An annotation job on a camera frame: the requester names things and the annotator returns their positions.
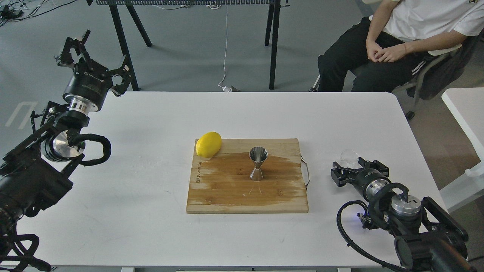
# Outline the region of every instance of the gray floor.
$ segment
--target gray floor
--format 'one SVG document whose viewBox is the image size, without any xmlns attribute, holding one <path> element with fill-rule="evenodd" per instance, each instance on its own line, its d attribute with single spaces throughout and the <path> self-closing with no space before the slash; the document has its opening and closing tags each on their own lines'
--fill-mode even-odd
<svg viewBox="0 0 484 272">
<path fill-rule="evenodd" d="M 35 6 L 37 2 L 35 0 L 30 5 Z M 6 3 L 7 0 L 0 1 L 0 5 Z M 67 1 L 55 1 L 57 6 L 63 3 Z M 274 91 L 307 91 L 318 73 L 318 55 L 363 15 L 371 14 L 375 6 L 362 5 L 359 0 L 292 0 L 289 4 L 290 7 L 281 11 Z M 48 2 L 41 11 L 53 7 L 53 2 Z M 224 75 L 227 11 L 227 76 L 224 85 L 233 85 L 241 91 L 270 91 L 271 48 L 263 45 L 267 7 L 231 5 L 228 10 L 226 8 L 211 10 L 194 6 L 166 11 L 152 6 L 136 7 L 154 44 L 148 48 L 126 9 L 120 7 L 138 83 L 143 91 L 221 91 L 217 84 Z M 62 102 L 61 95 L 71 78 L 71 71 L 56 66 L 53 56 L 58 54 L 66 37 L 81 36 L 87 29 L 91 30 L 86 43 L 90 56 L 110 69 L 117 68 L 121 51 L 106 6 L 95 3 L 88 6 L 79 0 L 36 18 L 7 23 L 0 28 L 0 154 L 8 152 L 31 133 L 29 124 L 22 124 L 28 106 L 13 114 L 20 102 L 32 102 L 36 111 L 41 111 L 48 100 Z M 483 62 L 484 44 L 480 43 L 465 74 L 449 88 L 484 87 Z M 353 77 L 348 76 L 345 91 L 351 88 L 352 80 Z M 395 95 L 406 111 L 411 99 L 404 92 Z M 136 110 L 136 105 L 126 110 Z M 440 96 L 420 103 L 410 125 L 438 188 L 479 162 Z M 469 233 L 470 258 L 484 254 L 483 213 L 484 200 L 478 199 L 451 214 Z M 484 260 L 473 265 L 484 271 Z M 58 268 L 56 271 L 118 270 Z"/>
</svg>

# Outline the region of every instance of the black pants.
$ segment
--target black pants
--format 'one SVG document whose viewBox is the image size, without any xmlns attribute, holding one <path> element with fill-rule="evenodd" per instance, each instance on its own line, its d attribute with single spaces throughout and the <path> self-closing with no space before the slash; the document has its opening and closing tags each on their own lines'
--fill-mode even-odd
<svg viewBox="0 0 484 272">
<path fill-rule="evenodd" d="M 366 36 L 370 27 L 368 17 L 346 31 L 325 53 L 318 58 L 320 83 L 318 91 L 342 91 L 349 70 L 367 64 L 353 81 L 351 91 L 391 92 L 413 78 L 423 64 L 427 52 L 408 54 L 395 62 L 372 62 L 366 53 Z M 382 32 L 376 42 L 391 47 L 403 42 Z"/>
</svg>

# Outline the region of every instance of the white stripe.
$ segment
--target white stripe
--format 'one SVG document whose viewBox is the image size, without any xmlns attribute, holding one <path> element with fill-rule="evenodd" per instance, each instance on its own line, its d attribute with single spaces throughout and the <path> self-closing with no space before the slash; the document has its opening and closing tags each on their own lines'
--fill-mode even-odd
<svg viewBox="0 0 484 272">
<path fill-rule="evenodd" d="M 412 73 L 413 73 L 413 72 L 415 72 L 415 70 L 420 69 L 420 67 L 421 67 L 421 66 L 422 66 L 424 63 L 425 63 L 425 61 L 421 61 L 421 62 L 419 63 L 419 65 L 417 65 L 417 67 L 415 67 L 415 68 L 412 70 Z"/>
<path fill-rule="evenodd" d="M 416 68 L 417 70 L 412 73 L 412 76 L 414 76 L 416 73 L 418 73 L 420 71 L 420 69 L 424 66 L 424 64 L 425 64 L 425 61 L 423 61 L 423 63 L 421 65 L 417 66 L 417 68 Z"/>
</svg>

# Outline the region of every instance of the jigger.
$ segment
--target jigger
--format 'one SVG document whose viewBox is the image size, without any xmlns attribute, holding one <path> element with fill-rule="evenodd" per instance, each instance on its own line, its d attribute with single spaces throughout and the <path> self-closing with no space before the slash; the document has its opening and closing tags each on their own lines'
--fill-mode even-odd
<svg viewBox="0 0 484 272">
<path fill-rule="evenodd" d="M 262 176 L 262 171 L 260 170 L 260 166 L 264 161 L 267 159 L 267 150 L 263 147 L 256 146 L 252 148 L 249 152 L 250 159 L 254 162 L 254 170 L 250 174 L 250 178 L 253 181 L 260 181 L 264 177 Z"/>
</svg>

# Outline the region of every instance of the lemon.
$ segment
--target lemon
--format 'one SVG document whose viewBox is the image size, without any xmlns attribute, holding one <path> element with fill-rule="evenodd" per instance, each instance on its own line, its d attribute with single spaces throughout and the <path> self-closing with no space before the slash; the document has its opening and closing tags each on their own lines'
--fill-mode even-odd
<svg viewBox="0 0 484 272">
<path fill-rule="evenodd" d="M 220 134 L 211 131 L 198 139 L 195 149 L 197 150 L 197 156 L 210 158 L 220 150 L 221 146 L 222 137 L 220 137 Z"/>
</svg>

